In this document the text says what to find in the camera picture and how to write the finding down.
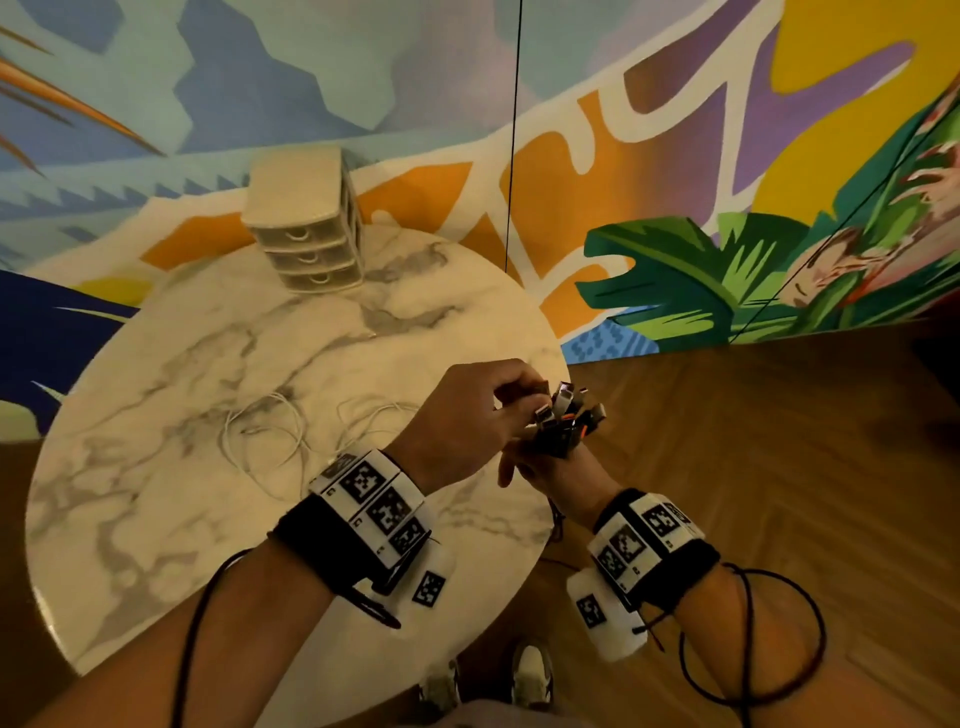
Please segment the wooden floor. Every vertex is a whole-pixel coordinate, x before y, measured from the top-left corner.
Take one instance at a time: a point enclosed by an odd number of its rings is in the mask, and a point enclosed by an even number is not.
[[[800,582],[825,613],[832,654],[932,723],[960,726],[960,407],[910,352],[916,334],[818,336],[572,375],[607,405],[590,446],[611,473],[672,497],[727,559]],[[0,453],[0,726],[19,724],[69,680],[23,571],[30,453],[19,453],[19,477],[11,455]],[[585,538],[568,527],[545,555],[584,566]],[[566,597],[568,575],[541,562],[461,656],[466,697],[502,692],[508,647],[528,636],[550,648],[563,709],[599,728],[736,725],[685,683],[670,622],[657,631],[665,653],[650,643],[600,662]],[[809,619],[786,590],[756,586]],[[709,685],[695,660],[693,671]],[[348,724],[389,724],[410,701]]]

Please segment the white marble tabletop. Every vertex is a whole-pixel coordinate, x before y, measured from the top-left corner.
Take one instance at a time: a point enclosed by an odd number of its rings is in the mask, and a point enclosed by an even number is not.
[[[300,491],[290,448],[267,431],[247,453],[275,499],[218,446],[228,412],[278,390],[308,421],[309,474],[342,425],[377,400],[423,401],[458,362],[520,357],[567,378],[537,306],[479,255],[422,232],[371,226],[368,282],[339,294],[286,291],[254,246],[175,276],[107,343],[63,403],[27,508],[34,591],[66,658],[84,673],[259,543]],[[250,425],[291,427],[276,400]],[[410,413],[385,413],[399,429]],[[374,434],[379,446],[389,433]],[[306,728],[354,715],[415,684],[472,642],[527,577],[550,530],[545,499],[496,464],[430,498],[457,570],[428,628],[409,640],[337,599],[259,725]]]

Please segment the shoe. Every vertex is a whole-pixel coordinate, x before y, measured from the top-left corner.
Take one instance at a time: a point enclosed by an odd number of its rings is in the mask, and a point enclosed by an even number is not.
[[[516,648],[510,697],[518,708],[548,711],[553,706],[553,666],[545,648],[529,642]]]
[[[427,670],[420,682],[420,702],[435,708],[441,716],[451,713],[461,704],[460,669],[456,660],[439,663]]]

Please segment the tangled white cable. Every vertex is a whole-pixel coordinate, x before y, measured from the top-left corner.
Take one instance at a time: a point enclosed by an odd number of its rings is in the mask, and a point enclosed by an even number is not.
[[[333,460],[336,459],[337,455],[339,455],[344,450],[350,448],[355,443],[359,442],[360,440],[367,437],[368,435],[373,435],[374,433],[377,433],[377,432],[389,432],[393,434],[398,433],[399,429],[388,429],[388,428],[372,429],[373,423],[376,421],[376,418],[382,412],[387,412],[389,410],[396,410],[398,412],[404,412],[404,411],[416,412],[418,409],[420,409],[420,406],[415,404],[414,402],[388,401],[385,404],[379,404],[374,406],[372,409],[364,412],[362,415],[355,417],[349,423],[344,419],[344,415],[342,411],[342,408],[344,407],[344,405],[350,404],[351,402],[358,401],[358,400],[369,400],[369,399],[375,399],[375,398],[373,396],[365,397],[365,398],[353,398],[352,400],[342,401],[337,405],[336,407],[337,419],[340,421],[340,424],[343,426],[343,430],[340,433],[340,437],[337,439],[336,448],[327,458],[325,462],[326,464],[333,462]],[[235,412],[233,411],[228,412],[227,418],[224,420],[224,428],[220,433],[220,445],[221,445],[220,450],[224,454],[224,457],[226,457],[230,465],[232,465],[234,468],[240,471],[240,473],[243,473],[246,477],[252,480],[253,483],[256,485],[256,487],[259,488],[261,491],[263,491],[266,495],[270,496],[274,500],[279,500],[284,503],[289,503],[292,501],[289,500],[288,498],[283,498],[283,497],[274,495],[262,482],[260,482],[260,480],[257,479],[256,475],[253,474],[253,471],[249,463],[247,462],[246,453],[241,452],[240,455],[242,459],[238,458],[234,454],[233,447],[230,443],[230,435],[231,435],[230,426],[237,419],[239,419],[244,414],[246,414],[252,407],[254,407],[255,405],[259,404],[264,400],[277,400],[279,402],[282,402],[283,404],[286,404],[287,407],[290,409],[291,413],[293,414],[294,430],[291,431],[279,425],[255,425],[250,427],[244,427],[243,429],[239,430],[237,434],[240,434],[241,436],[249,436],[249,435],[256,435],[261,432],[276,430],[289,436],[294,441],[293,448],[290,450],[290,452],[286,454],[286,456],[282,460],[280,460],[278,463],[272,466],[268,471],[262,474],[267,475],[274,472],[278,468],[285,465],[291,458],[293,458],[295,455],[299,453],[301,455],[299,493],[300,493],[300,497],[304,497],[306,495],[305,493],[306,486],[310,482],[311,478],[306,477],[306,453],[303,451],[308,450],[309,452],[313,452],[315,455],[320,455],[320,453],[314,450],[313,448],[311,448],[310,444],[307,443],[306,441],[307,422],[306,422],[306,418],[303,417],[303,413],[300,412],[300,410],[297,408],[295,404],[293,404],[291,401],[289,401],[286,397],[284,397],[279,392],[271,392],[269,395],[265,395],[264,397],[261,397],[259,400],[252,401],[243,409],[239,409]],[[353,430],[362,423],[366,423],[363,429],[358,434],[353,435],[352,434]]]

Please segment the sneaker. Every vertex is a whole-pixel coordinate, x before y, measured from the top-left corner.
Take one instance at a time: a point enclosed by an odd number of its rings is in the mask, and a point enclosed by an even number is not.
[[[434,665],[420,682],[420,702],[435,708],[441,716],[460,705],[460,669],[456,660]]]
[[[553,667],[546,649],[528,642],[516,648],[510,697],[518,708],[550,710],[553,706]]]

